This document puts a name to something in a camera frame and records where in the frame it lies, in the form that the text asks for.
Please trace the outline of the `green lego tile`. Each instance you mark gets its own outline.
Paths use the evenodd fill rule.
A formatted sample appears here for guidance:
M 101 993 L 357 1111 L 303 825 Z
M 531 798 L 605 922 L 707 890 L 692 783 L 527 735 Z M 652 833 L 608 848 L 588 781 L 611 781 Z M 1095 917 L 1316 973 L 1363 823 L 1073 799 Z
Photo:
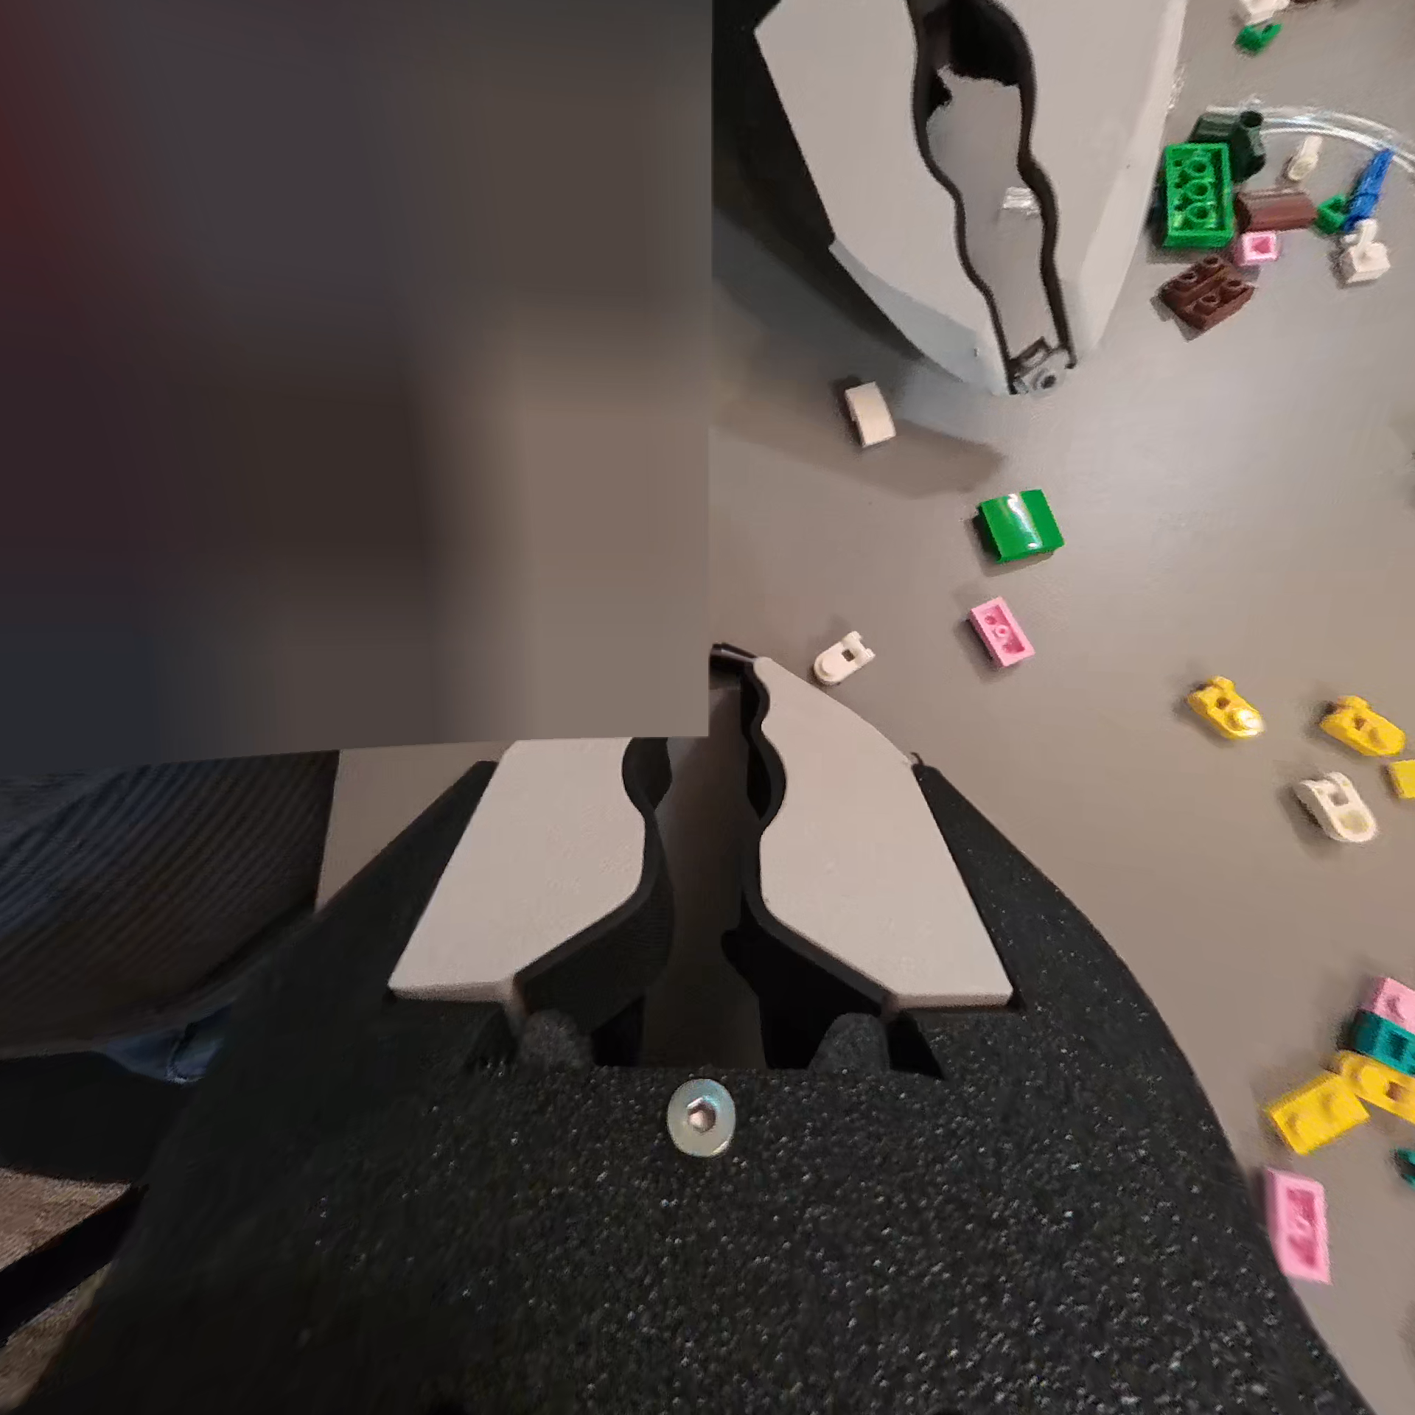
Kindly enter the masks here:
M 1041 488 L 1012 489 L 982 500 L 977 525 L 982 542 L 1001 564 L 1054 553 L 1066 543 Z

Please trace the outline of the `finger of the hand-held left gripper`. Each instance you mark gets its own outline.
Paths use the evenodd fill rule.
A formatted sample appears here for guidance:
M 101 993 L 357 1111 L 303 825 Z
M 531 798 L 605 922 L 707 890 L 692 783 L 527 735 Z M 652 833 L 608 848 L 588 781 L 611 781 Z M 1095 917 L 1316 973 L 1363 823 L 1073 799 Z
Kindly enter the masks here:
M 926 67 L 905 1 L 782 1 L 756 46 L 830 227 L 829 249 L 930 361 L 990 393 L 1011 380 L 962 203 L 926 142 Z
M 1075 363 L 1098 345 L 1152 198 L 1184 1 L 1009 1 L 1041 277 Z

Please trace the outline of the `pile of colourful lego pieces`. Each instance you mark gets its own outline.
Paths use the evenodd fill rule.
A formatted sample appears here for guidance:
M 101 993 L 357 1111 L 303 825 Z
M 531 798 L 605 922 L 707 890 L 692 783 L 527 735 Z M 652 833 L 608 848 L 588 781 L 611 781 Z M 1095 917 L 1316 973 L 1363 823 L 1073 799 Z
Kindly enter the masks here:
M 1278 1269 L 1327 1286 L 1336 1239 L 1368 1219 L 1336 1200 L 1337 1145 L 1393 1140 L 1412 1190 L 1412 756 L 1366 700 L 1339 697 L 1317 725 L 1339 761 L 1273 759 L 1260 806 L 1265 717 L 1223 676 L 1184 702 L 1225 762 L 1196 804 L 1223 884 L 1196 894 L 1201 1000 L 1250 1096 L 1241 1131 Z

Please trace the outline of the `wide green lego plate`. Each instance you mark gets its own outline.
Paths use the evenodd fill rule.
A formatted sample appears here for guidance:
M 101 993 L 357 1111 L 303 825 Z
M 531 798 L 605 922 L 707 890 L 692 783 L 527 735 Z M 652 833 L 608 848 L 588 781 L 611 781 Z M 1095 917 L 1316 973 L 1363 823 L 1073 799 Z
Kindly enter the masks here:
M 1161 159 L 1161 245 L 1218 250 L 1235 237 L 1233 173 L 1225 142 L 1176 142 Z

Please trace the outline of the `transparent curved lego rod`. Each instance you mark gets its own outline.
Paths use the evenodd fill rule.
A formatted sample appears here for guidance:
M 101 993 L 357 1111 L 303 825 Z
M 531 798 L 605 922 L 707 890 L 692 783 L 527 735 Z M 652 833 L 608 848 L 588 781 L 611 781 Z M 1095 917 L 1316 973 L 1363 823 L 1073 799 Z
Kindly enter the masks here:
M 1329 136 L 1371 153 L 1391 151 L 1391 164 L 1413 178 L 1413 137 L 1390 124 L 1344 110 L 1324 110 L 1295 104 L 1267 104 L 1258 109 L 1273 131 L 1304 136 Z

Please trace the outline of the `dark green lego piece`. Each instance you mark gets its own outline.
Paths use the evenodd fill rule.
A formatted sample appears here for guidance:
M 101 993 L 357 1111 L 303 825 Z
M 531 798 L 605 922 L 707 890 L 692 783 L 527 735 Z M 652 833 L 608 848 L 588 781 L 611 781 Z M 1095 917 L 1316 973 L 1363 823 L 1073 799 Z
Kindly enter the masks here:
M 1263 114 L 1255 109 L 1208 109 L 1196 119 L 1188 141 L 1193 144 L 1225 146 L 1235 185 L 1246 183 L 1267 163 Z

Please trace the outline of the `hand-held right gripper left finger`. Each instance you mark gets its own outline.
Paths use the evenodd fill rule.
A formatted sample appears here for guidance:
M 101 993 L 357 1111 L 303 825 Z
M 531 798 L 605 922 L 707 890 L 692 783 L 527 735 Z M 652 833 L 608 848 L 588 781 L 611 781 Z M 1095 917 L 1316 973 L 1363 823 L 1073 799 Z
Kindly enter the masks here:
M 657 808 L 660 735 L 520 739 L 490 772 L 389 976 L 396 996 L 566 1017 L 632 1066 L 675 902 Z

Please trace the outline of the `person's dark ribbed sweater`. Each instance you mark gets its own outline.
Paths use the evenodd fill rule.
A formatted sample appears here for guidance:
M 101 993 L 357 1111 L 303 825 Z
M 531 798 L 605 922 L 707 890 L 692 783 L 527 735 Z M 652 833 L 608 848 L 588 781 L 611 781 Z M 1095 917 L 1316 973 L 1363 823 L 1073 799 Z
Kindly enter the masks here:
M 3 1059 L 98 1049 L 229 1002 L 313 911 L 339 762 L 3 776 Z

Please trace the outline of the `blue lego bar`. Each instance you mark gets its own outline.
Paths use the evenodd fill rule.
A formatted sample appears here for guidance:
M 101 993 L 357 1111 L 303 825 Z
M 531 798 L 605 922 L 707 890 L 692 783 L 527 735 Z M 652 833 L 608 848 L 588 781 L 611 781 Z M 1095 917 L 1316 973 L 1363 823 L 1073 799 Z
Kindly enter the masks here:
M 1341 225 L 1344 233 L 1354 230 L 1361 222 L 1374 217 L 1374 210 L 1378 208 L 1385 191 L 1386 174 L 1393 156 L 1393 147 L 1378 147 L 1358 174 L 1356 183 L 1351 188 Z

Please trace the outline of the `pink lego tile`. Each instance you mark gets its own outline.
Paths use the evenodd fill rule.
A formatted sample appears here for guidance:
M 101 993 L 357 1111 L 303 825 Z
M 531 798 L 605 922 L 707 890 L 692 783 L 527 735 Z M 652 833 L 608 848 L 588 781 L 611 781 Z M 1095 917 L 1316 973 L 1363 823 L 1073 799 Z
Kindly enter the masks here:
M 1006 597 L 994 596 L 972 606 L 967 619 L 995 668 L 1011 668 L 1036 656 L 1029 634 Z

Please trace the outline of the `dark brown lego plate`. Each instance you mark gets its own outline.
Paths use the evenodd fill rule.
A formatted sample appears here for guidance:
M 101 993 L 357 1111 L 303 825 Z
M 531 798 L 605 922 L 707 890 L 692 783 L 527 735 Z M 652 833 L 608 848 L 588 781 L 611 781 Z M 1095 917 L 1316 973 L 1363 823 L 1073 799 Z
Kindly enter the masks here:
M 1209 252 L 1166 279 L 1157 297 L 1179 323 L 1203 333 L 1243 309 L 1255 291 L 1228 259 Z

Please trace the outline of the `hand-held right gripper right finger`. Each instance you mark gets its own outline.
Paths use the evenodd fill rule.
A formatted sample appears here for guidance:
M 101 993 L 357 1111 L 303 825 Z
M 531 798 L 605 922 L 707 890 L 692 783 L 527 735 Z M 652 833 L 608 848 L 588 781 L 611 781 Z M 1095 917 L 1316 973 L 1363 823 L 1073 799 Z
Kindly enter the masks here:
M 999 946 L 928 803 L 925 767 L 770 656 L 733 673 L 748 749 L 739 914 L 721 946 L 768 1067 L 830 1037 L 864 1067 L 935 1067 L 916 1015 L 1014 1005 Z

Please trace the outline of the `person's blue jeans leg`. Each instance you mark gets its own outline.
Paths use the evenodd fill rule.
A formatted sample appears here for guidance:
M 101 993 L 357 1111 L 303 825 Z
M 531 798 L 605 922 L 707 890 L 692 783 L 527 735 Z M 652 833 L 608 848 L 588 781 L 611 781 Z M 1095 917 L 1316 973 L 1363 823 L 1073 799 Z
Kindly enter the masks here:
M 118 1037 L 98 1054 L 160 1084 L 195 1084 L 221 1052 L 229 1020 L 231 1007 L 224 1005 L 182 1025 Z

